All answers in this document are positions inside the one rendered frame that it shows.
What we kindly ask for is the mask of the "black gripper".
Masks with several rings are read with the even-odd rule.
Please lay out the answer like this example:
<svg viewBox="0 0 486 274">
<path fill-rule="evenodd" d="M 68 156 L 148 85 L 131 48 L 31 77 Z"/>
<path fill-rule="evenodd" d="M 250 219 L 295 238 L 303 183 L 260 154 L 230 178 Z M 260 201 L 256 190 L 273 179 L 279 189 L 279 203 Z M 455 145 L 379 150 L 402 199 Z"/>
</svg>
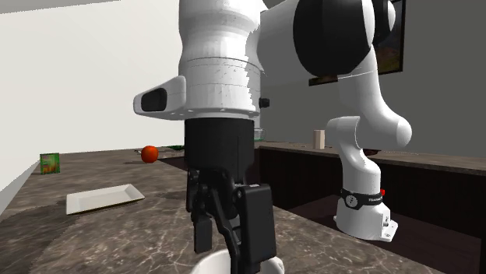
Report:
<svg viewBox="0 0 486 274">
<path fill-rule="evenodd" d="M 241 118 L 192 118 L 185 121 L 186 210 L 191 213 L 194 252 L 212 249 L 212 220 L 224 236 L 230 274 L 256 274 L 262 262 L 276 256 L 273 202 L 267 184 L 243 181 L 254 163 L 254 121 Z M 208 187 L 197 170 L 212 171 Z"/>
</svg>

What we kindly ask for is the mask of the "white bowl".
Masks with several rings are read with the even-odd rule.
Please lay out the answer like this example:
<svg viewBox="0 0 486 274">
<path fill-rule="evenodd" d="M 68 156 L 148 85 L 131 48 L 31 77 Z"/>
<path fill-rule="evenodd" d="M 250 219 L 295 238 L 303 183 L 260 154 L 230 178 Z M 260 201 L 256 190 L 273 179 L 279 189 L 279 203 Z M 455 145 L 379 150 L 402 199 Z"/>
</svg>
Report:
<svg viewBox="0 0 486 274">
<path fill-rule="evenodd" d="M 215 251 L 201 259 L 189 274 L 231 274 L 231 259 L 227 249 Z M 285 274 L 283 261 L 273 257 L 260 264 L 256 274 Z"/>
</svg>

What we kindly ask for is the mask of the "dark brown kitchen counter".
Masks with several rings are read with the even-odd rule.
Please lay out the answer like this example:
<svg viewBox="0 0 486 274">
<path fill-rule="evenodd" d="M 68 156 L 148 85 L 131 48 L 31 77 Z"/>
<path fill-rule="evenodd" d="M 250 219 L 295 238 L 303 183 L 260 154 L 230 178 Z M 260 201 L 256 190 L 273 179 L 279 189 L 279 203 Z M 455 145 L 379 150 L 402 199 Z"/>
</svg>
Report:
<svg viewBox="0 0 486 274">
<path fill-rule="evenodd" d="M 342 167 L 333 148 L 261 142 L 260 179 L 270 184 L 275 206 L 293 209 L 342 188 Z M 486 158 L 380 151 L 384 203 L 392 213 L 486 237 Z"/>
</svg>

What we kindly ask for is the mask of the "red tomato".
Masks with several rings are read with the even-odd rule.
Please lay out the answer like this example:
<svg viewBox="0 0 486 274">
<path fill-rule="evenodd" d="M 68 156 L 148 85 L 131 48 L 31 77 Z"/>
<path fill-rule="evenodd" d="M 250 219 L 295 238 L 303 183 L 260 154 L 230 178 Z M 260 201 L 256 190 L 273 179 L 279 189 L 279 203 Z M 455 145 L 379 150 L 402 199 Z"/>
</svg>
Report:
<svg viewBox="0 0 486 274">
<path fill-rule="evenodd" d="M 155 146 L 145 146 L 140 153 L 144 163 L 154 163 L 158 160 L 159 151 Z"/>
</svg>

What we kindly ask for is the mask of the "white rectangular plate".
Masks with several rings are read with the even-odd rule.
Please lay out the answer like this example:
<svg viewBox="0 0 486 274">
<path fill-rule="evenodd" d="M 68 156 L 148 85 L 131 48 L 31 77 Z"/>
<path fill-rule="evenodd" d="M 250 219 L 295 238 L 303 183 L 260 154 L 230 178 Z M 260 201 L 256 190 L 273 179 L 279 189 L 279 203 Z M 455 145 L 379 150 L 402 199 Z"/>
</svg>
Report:
<svg viewBox="0 0 486 274">
<path fill-rule="evenodd" d="M 66 195 L 65 212 L 67 215 L 72 215 L 93 209 L 116 206 L 126 202 L 134 202 L 144 198 L 145 195 L 132 184 L 81 191 Z"/>
</svg>

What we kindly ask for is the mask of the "green box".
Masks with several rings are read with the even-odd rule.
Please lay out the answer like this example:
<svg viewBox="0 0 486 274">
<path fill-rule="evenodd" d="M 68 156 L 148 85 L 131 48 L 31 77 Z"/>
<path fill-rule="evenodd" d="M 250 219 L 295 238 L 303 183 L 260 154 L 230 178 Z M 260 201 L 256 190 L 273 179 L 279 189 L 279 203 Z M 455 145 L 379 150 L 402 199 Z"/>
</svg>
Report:
<svg viewBox="0 0 486 274">
<path fill-rule="evenodd" d="M 60 172 L 59 153 L 44 153 L 40 155 L 41 174 L 58 174 Z"/>
</svg>

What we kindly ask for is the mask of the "dark framed wall picture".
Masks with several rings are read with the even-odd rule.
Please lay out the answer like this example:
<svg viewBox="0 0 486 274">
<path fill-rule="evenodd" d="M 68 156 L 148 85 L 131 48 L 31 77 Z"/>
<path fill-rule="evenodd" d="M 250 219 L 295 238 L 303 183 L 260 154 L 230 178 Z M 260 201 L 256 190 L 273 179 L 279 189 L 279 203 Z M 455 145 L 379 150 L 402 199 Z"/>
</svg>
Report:
<svg viewBox="0 0 486 274">
<path fill-rule="evenodd" d="M 406 0 L 297 0 L 293 39 L 310 86 L 403 70 Z"/>
</svg>

